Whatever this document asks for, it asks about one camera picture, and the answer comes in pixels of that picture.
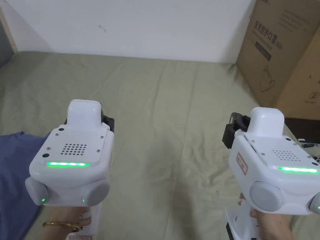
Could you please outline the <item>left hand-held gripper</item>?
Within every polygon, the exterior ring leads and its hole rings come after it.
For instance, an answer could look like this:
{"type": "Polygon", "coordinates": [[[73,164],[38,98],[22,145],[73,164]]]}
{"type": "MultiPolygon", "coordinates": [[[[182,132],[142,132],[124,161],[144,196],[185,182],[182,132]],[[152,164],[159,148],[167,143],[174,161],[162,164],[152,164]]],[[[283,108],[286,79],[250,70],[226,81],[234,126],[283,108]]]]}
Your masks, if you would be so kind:
{"type": "Polygon", "coordinates": [[[25,186],[36,205],[86,207],[81,230],[68,240],[96,240],[110,190],[114,119],[97,101],[74,99],[64,124],[53,129],[29,165],[25,186]]]}

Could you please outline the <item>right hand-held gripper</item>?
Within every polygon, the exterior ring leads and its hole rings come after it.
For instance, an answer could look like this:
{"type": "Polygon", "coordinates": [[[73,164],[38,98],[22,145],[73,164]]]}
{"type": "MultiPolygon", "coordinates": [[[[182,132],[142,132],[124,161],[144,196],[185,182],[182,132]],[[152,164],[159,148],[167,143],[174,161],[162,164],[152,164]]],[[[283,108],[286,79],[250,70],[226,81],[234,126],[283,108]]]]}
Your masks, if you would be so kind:
{"type": "Polygon", "coordinates": [[[319,214],[319,164],[289,136],[284,115],[256,107],[250,116],[233,112],[222,141],[244,199],[225,209],[230,240],[260,240],[254,210],[269,214],[319,214]]]}

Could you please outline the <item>person's right hand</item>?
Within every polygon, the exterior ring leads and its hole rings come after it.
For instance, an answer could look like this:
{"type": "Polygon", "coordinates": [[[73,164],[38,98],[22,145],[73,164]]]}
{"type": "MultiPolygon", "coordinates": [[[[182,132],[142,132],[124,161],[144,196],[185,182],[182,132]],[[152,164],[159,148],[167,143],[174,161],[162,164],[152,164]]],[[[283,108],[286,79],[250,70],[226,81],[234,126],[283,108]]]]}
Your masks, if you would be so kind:
{"type": "Polygon", "coordinates": [[[268,214],[251,209],[250,215],[257,219],[261,240],[294,240],[290,222],[292,216],[268,214]]]}

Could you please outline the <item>person's left hand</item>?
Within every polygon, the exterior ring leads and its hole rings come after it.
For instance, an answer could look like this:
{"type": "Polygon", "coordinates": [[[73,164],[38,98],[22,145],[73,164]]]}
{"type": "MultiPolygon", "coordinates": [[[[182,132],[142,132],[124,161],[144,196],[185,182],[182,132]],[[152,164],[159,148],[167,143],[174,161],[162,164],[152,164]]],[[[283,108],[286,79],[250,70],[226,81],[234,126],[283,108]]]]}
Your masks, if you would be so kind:
{"type": "Polygon", "coordinates": [[[42,226],[54,226],[68,228],[70,233],[82,230],[80,225],[80,216],[88,212],[88,207],[50,207],[49,218],[42,226]]]}

